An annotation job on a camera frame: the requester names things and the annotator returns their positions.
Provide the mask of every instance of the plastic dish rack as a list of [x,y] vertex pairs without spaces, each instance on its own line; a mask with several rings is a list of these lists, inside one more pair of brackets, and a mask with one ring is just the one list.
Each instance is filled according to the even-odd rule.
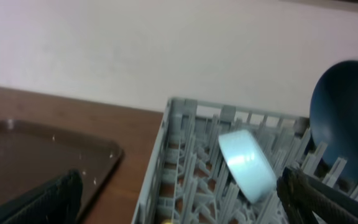
[[[326,148],[322,143],[304,155],[311,139],[307,118],[172,98],[132,223],[288,223],[276,191],[251,205],[231,178],[218,136],[238,129],[253,133],[277,177],[286,166],[313,176]],[[345,164],[338,158],[323,182],[335,187]],[[358,198],[358,188],[349,196]]]

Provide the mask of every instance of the white object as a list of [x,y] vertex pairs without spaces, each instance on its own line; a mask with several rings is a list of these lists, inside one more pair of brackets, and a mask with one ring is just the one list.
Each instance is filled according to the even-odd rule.
[[224,160],[250,203],[276,188],[276,176],[250,132],[236,131],[219,136]]

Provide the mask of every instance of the gray dish rack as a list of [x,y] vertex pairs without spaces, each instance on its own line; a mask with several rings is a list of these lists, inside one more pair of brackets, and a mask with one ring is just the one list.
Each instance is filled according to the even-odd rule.
[[[218,136],[238,129],[253,133],[277,177],[286,166],[313,176],[326,148],[322,143],[304,155],[311,140],[308,118],[172,98],[132,223],[288,223],[276,191],[251,205],[231,178]],[[346,160],[338,158],[337,163],[323,181],[330,187],[335,187]],[[348,194],[358,198],[358,186]]]

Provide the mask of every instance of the white wall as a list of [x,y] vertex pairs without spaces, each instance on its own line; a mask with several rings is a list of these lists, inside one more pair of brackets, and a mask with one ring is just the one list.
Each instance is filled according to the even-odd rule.
[[358,5],[345,2],[0,0],[0,86],[308,116],[320,75],[347,58],[358,58]]

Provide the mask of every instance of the wooden table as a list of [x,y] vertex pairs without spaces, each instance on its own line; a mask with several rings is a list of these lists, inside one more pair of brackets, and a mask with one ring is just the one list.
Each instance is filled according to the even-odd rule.
[[162,113],[0,88],[0,120],[23,119],[112,139],[125,153],[85,223],[130,223]]

